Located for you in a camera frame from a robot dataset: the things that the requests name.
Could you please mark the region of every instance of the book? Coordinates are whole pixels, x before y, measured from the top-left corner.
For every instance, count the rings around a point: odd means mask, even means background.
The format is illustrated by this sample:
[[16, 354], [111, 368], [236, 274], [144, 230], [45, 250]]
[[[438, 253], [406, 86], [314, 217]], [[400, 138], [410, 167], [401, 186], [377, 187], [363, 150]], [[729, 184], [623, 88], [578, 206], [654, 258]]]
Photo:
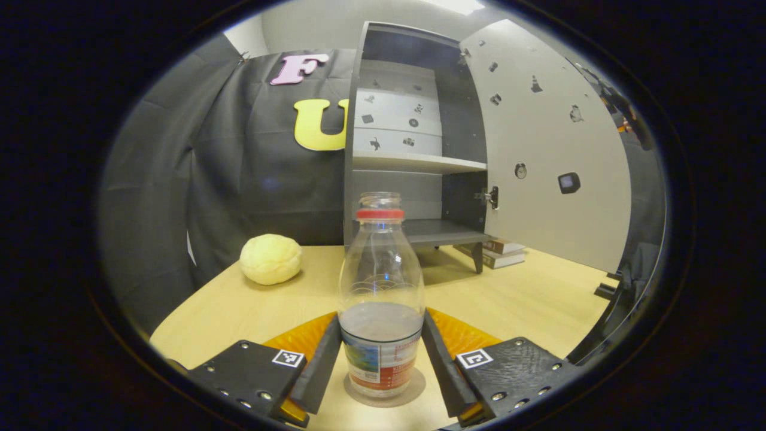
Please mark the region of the book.
[[[453, 247], [456, 250], [463, 253], [464, 255], [473, 257], [473, 254], [471, 252], [471, 248], [469, 247], [469, 245], [461, 244], [461, 245], [453, 245]], [[525, 257], [526, 257], [526, 253], [524, 252], [523, 249], [506, 253], [504, 255], [499, 255], [487, 249], [482, 250], [482, 262], [484, 262], [484, 265], [490, 267], [491, 269], [503, 268], [506, 266], [521, 263], [524, 261]]]
[[492, 241], [487, 241], [482, 243], [482, 246], [491, 252], [497, 253], [498, 255], [505, 255], [526, 248], [525, 245], [506, 241], [505, 239], [494, 239]]

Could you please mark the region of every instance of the yellow ball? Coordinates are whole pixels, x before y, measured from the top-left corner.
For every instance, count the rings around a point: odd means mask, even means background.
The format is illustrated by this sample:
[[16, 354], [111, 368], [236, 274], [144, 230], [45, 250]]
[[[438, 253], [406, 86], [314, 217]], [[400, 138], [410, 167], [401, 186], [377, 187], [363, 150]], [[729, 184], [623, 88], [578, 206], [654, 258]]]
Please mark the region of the yellow ball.
[[295, 240], [266, 234], [250, 239], [242, 247], [242, 272], [259, 285], [275, 285], [290, 280], [300, 271], [303, 251]]

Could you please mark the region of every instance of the table surface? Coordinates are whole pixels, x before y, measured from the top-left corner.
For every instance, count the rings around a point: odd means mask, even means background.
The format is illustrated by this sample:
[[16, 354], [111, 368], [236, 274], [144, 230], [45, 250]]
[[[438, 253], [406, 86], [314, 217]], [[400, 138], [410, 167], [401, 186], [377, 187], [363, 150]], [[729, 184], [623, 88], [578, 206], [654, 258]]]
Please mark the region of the table surface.
[[[247, 279], [239, 262], [224, 270], [176, 308], [156, 329], [152, 346], [191, 369], [235, 341], [265, 342], [336, 309], [342, 246], [303, 247], [303, 266], [293, 279], [262, 286]], [[558, 357], [577, 346], [604, 312], [608, 301], [594, 294], [606, 273], [534, 249], [523, 263], [484, 268], [452, 247], [420, 250], [426, 305], [450, 314], [503, 340], [527, 337]], [[308, 429], [436, 429], [455, 423], [447, 416], [425, 347], [420, 342], [416, 367], [425, 391], [395, 408], [354, 401], [343, 389], [348, 371], [338, 355], [317, 415]]]

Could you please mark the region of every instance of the cabinet leg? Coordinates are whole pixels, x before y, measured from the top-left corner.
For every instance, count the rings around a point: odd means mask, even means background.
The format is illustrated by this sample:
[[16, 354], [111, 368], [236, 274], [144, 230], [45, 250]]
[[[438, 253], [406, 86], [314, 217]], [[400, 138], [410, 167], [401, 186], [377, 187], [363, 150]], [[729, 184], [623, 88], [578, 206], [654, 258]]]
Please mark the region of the cabinet leg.
[[476, 273], [481, 274], [481, 271], [484, 269], [484, 264], [482, 262], [483, 253], [481, 242], [477, 242], [473, 245], [471, 255], [473, 256], [473, 264], [476, 266]]

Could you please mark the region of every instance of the clear plastic bottle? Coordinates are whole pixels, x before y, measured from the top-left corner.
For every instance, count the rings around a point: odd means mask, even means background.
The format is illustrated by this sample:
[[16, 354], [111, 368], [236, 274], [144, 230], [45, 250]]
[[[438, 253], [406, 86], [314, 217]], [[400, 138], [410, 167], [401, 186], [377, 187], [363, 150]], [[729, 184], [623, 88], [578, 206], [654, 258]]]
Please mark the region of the clear plastic bottle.
[[423, 273], [401, 230], [399, 194], [362, 193], [359, 202], [359, 232], [343, 262], [338, 313], [351, 385], [384, 398], [410, 382], [425, 312]]

